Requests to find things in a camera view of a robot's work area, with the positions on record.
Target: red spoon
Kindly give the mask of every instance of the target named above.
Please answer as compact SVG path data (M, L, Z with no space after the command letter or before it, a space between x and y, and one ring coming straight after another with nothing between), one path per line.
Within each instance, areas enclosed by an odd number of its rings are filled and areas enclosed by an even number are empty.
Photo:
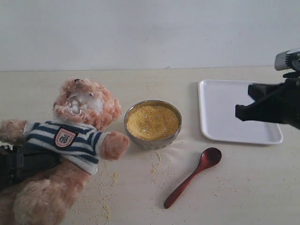
M208 148L200 156L200 162L195 171L182 184L178 186L166 199L164 207L166 209L176 201L184 189L190 184L191 180L201 171L211 168L221 161L222 153L219 149Z

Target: table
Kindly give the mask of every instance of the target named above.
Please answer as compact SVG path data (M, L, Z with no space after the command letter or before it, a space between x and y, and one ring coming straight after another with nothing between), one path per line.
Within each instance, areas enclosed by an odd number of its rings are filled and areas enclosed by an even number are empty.
M70 76L95 79L116 95L124 112L146 99L175 105L182 129L166 149L145 151L133 143L119 161L99 172L62 225L282 225L300 221L300 131L280 125L279 145L213 142L200 131L197 83L203 79L283 81L273 67L136 71L2 72L0 119L52 119L58 88ZM108 130L125 132L123 117ZM166 197L217 147L223 158L202 172L169 208Z

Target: spilled cornmeal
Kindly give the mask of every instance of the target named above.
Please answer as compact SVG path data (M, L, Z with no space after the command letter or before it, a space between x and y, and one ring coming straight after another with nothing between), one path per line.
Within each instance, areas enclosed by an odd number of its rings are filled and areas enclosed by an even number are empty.
M163 106L145 105L132 113L127 121L129 132L148 141L163 140L173 135L179 127L176 114Z

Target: navy and white striped sweater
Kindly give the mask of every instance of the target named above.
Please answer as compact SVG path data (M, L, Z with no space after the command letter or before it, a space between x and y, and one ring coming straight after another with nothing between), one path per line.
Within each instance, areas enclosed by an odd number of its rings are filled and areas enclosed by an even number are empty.
M23 137L24 147L57 152L94 175L98 172L100 146L107 134L83 123L47 121L27 122Z

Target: white tray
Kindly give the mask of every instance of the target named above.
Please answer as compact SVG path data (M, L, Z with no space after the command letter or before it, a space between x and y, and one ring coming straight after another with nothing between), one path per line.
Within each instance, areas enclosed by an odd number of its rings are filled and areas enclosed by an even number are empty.
M241 121L235 105L248 105L251 81L203 80L198 83L201 131L209 139L225 142L280 144L278 124Z

